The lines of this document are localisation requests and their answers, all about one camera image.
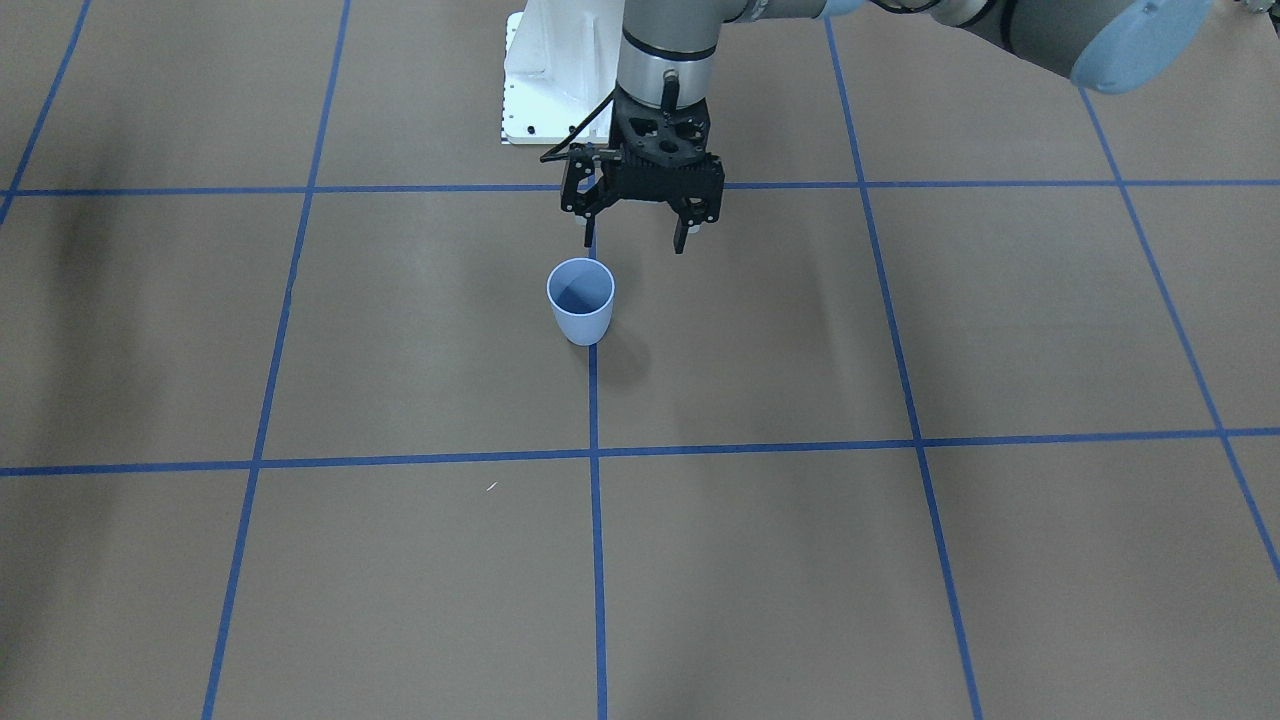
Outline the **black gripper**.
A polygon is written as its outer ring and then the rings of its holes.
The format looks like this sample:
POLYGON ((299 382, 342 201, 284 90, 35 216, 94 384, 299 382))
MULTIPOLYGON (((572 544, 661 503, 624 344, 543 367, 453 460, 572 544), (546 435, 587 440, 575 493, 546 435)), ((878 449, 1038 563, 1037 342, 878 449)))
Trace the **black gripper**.
POLYGON ((614 88, 584 118, 611 110, 605 143, 579 142, 576 131, 559 142, 563 176, 559 209, 582 218, 584 247, 593 249, 596 219, 620 201, 660 202, 677 215, 673 251, 681 255, 698 223, 721 218, 724 168, 709 149, 707 101, 667 111, 614 88))

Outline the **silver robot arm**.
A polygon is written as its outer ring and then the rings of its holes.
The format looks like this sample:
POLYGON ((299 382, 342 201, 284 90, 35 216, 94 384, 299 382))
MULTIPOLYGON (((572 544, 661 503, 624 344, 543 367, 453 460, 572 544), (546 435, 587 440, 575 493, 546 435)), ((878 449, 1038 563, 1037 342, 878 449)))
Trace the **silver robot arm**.
MULTIPOLYGON (((559 208, 595 243, 602 213, 658 202, 676 215, 672 245, 721 218, 724 168, 709 147, 707 102, 721 29, 778 19, 828 19, 856 1, 625 1, 612 91, 591 110, 611 117, 605 142, 571 132, 543 154, 564 174, 559 208)), ((1167 69, 1210 15, 1207 1, 882 1, 892 15, 928 15, 1097 94, 1126 94, 1167 69)))

